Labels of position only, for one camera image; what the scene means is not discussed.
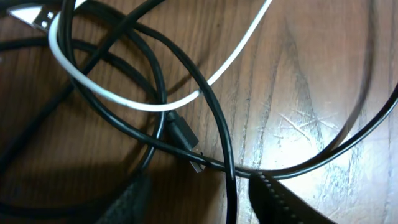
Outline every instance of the wooden table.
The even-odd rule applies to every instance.
[[[124,13],[142,0],[109,0]],[[235,48],[262,0],[168,0],[141,22],[178,44],[209,77]],[[363,127],[387,100],[398,80],[398,3],[374,0],[376,50],[367,102],[351,133]],[[274,0],[247,46],[214,85],[240,166],[278,169],[314,156],[340,130],[356,101],[364,73],[369,1]],[[43,35],[6,17],[0,39]],[[75,20],[74,37],[98,44],[107,28]],[[197,88],[180,62],[161,43],[154,49],[169,89],[169,101]],[[153,82],[149,63],[134,44],[117,42],[112,52]],[[76,52],[80,61],[86,54]],[[27,124],[67,76],[49,49],[0,54],[0,144]],[[145,93],[104,62],[90,73],[101,86],[145,101]],[[147,113],[105,102],[142,129]],[[178,112],[200,139],[205,155],[222,159],[218,131],[203,97]],[[309,174],[283,180],[311,206],[338,223],[395,223],[398,220],[398,112],[394,110],[364,141]],[[83,202],[112,190],[143,150],[94,113],[77,92],[50,115],[1,179],[1,201],[31,207]],[[224,175],[196,174],[186,161],[156,152],[146,223],[224,223]],[[248,200],[248,181],[237,179],[239,223],[257,223]]]

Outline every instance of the white cable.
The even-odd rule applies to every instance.
[[[254,29],[260,23],[263,15],[266,13],[269,5],[271,4],[272,0],[266,0],[260,11],[255,16],[254,20],[252,21],[248,31],[246,31],[245,35],[243,36],[242,40],[238,44],[238,46],[234,49],[232,54],[228,57],[228,59],[222,64],[222,66],[208,79],[208,84],[212,85],[224,72],[225,70],[231,65],[231,63],[235,60],[235,58],[239,55],[242,51],[243,47],[248,42],[250,36],[254,32]],[[97,85],[95,82],[91,81],[89,78],[84,76],[77,68],[75,68],[69,60],[62,54],[60,47],[58,46],[57,42],[57,31],[59,25],[59,18],[60,13],[57,14],[55,19],[53,20],[50,30],[49,30],[49,45],[51,48],[52,53],[54,54],[55,58],[58,60],[60,65],[77,81],[79,81],[82,85],[89,88],[91,91],[101,95],[102,97],[118,103],[120,105],[124,105],[133,109],[142,110],[142,111],[151,111],[151,112],[160,112],[160,111],[170,111],[177,109],[181,106],[188,104],[189,102],[193,101],[200,95],[200,90],[195,90],[193,93],[189,94],[188,96],[182,98],[181,100],[174,101],[173,103],[167,103],[163,105],[152,105],[146,103],[138,103],[126,98],[123,98],[119,95],[114,94],[109,90],[105,90],[104,88]]]

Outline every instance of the wood grain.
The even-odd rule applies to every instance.
[[[128,13],[142,0],[104,1]],[[374,0],[376,64],[371,91],[352,133],[387,100],[398,81],[398,3]],[[178,44],[209,77],[235,48],[262,0],[168,0],[141,22]],[[364,72],[369,1],[274,0],[243,52],[213,89],[233,138],[235,162],[278,169],[314,156],[342,127]],[[107,29],[82,17],[74,36],[98,44]],[[10,18],[0,20],[0,40],[42,35]],[[169,101],[197,88],[161,43],[143,36],[159,59]],[[133,44],[111,51],[151,81],[148,62]],[[76,52],[82,61],[86,54]],[[0,145],[5,147],[67,80],[49,49],[0,54]],[[90,73],[101,86],[145,101],[145,93],[104,62]],[[144,128],[147,113],[105,102]],[[218,131],[203,97],[178,109],[200,139],[204,154],[222,159]],[[398,220],[398,112],[363,142],[309,174],[282,181],[338,223]],[[0,200],[42,207],[78,203],[112,190],[138,160],[142,146],[95,114],[78,93],[46,120],[1,179]],[[148,171],[154,181],[146,223],[224,223],[224,175],[195,174],[188,162],[157,152]],[[248,181],[238,178],[239,223],[257,223]]]

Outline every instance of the usb connector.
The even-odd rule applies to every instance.
[[[77,0],[75,8],[79,7],[85,1],[87,0]],[[57,12],[47,9],[45,6],[25,4],[8,9],[8,13],[31,27],[48,32]]]
[[[198,147],[199,140],[195,133],[193,133],[185,119],[178,115],[177,112],[170,111],[167,114],[166,130],[177,147],[197,154],[203,154]],[[205,166],[196,162],[191,162],[191,165],[197,173],[203,171],[205,168]]]

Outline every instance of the black cable connector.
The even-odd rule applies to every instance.
[[[166,130],[176,147],[203,155],[202,151],[198,147],[199,140],[197,136],[185,119],[174,110],[167,114]],[[205,168],[205,166],[201,164],[197,164],[192,161],[190,162],[197,173],[203,171]]]

